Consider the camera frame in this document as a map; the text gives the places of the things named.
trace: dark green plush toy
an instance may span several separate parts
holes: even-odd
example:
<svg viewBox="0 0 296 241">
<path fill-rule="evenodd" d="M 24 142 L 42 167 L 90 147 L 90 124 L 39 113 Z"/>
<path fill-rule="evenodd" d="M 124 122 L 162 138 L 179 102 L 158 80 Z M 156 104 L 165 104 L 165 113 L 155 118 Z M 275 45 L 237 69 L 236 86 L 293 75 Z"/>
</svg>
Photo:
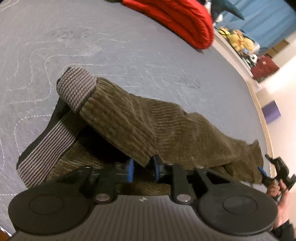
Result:
<svg viewBox="0 0 296 241">
<path fill-rule="evenodd" d="M 228 0 L 212 0 L 211 16 L 213 22 L 215 22 L 219 14 L 223 11 L 230 12 L 238 18 L 244 20 L 244 16 L 242 15 L 242 13 Z"/>
</svg>

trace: purple box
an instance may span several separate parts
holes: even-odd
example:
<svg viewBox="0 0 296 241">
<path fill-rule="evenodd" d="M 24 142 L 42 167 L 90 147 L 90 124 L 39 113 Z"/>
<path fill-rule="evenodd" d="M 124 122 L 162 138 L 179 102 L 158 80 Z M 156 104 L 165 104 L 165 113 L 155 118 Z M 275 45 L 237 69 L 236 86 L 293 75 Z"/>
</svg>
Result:
<svg viewBox="0 0 296 241">
<path fill-rule="evenodd" d="M 281 113 L 276 105 L 275 101 L 270 102 L 262 108 L 266 123 L 269 124 L 279 118 Z"/>
</svg>

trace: black sleeve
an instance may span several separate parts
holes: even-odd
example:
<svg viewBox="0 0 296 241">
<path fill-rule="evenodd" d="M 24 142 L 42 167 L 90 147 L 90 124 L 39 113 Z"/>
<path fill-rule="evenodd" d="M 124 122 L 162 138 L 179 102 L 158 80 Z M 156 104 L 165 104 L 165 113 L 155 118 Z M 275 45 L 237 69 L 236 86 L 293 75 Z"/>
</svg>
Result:
<svg viewBox="0 0 296 241">
<path fill-rule="evenodd" d="M 294 241 L 294 229 L 289 220 L 278 228 L 273 229 L 271 233 L 280 241 Z"/>
</svg>

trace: red bag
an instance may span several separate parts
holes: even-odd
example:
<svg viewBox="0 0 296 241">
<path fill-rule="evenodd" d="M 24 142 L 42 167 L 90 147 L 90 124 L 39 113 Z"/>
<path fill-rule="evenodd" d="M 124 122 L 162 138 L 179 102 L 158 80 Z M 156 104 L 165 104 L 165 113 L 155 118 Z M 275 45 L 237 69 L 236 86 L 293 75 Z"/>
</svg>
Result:
<svg viewBox="0 0 296 241">
<path fill-rule="evenodd" d="M 257 65 L 252 67 L 251 72 L 253 79 L 257 80 L 262 77 L 268 77 L 274 72 L 278 71 L 279 67 L 272 61 L 269 56 L 259 56 Z"/>
<path fill-rule="evenodd" d="M 122 3 L 160 22 L 195 48 L 206 49 L 213 42 L 212 18 L 196 0 L 123 0 Z"/>
</svg>

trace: red knit fabric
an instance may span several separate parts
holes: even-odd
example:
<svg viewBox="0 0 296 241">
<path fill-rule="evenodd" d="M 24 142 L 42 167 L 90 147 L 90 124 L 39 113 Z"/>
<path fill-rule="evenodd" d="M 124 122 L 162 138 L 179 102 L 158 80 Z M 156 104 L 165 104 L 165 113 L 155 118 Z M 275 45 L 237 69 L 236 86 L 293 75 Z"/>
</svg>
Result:
<svg viewBox="0 0 296 241">
<path fill-rule="evenodd" d="M 211 46 L 213 23 L 196 0 L 123 0 L 122 3 L 160 22 L 198 49 Z"/>
</svg>

